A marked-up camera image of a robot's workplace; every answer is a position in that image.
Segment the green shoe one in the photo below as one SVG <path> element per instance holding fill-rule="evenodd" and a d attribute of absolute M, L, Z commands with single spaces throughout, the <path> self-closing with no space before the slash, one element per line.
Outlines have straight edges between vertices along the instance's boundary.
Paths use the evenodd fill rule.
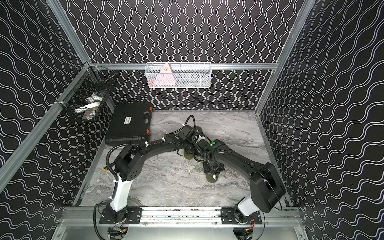
<path fill-rule="evenodd" d="M 198 131 L 199 133 L 203 133 L 203 130 L 202 130 L 201 127 L 197 126 L 196 129 L 197 129 L 197 131 Z M 190 153 L 190 152 L 187 151 L 187 150 L 184 150 L 184 158 L 187 159 L 187 160 L 191 160 L 191 159 L 193 159 L 193 154 Z"/>
<path fill-rule="evenodd" d="M 219 174 L 206 174 L 206 179 L 209 183 L 217 182 Z"/>

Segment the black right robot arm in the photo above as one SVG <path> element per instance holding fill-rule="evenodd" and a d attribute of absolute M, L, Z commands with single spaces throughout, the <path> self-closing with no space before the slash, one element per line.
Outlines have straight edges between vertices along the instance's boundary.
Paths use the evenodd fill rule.
<path fill-rule="evenodd" d="M 250 195 L 241 199 L 234 207 L 234 216 L 244 223 L 253 213 L 268 213 L 285 195 L 286 190 L 277 169 L 271 163 L 254 162 L 230 149 L 224 142 L 215 140 L 198 142 L 202 150 L 204 172 L 210 183 L 215 183 L 220 172 L 230 167 L 250 183 Z"/>

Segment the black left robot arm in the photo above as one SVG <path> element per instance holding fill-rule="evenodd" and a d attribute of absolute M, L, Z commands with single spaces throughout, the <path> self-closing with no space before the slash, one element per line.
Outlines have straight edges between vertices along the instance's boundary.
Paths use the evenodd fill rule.
<path fill-rule="evenodd" d="M 198 127 L 185 125 L 175 133 L 165 134 L 160 140 L 137 145 L 123 145 L 124 148 L 110 163 L 112 154 L 107 154 L 107 170 L 114 176 L 114 190 L 110 200 L 106 203 L 104 215 L 115 223 L 121 223 L 126 218 L 128 195 L 134 179 L 142 172 L 147 159 L 166 152 L 175 152 L 183 149 L 186 154 L 194 153 L 199 137 L 203 131 Z"/>

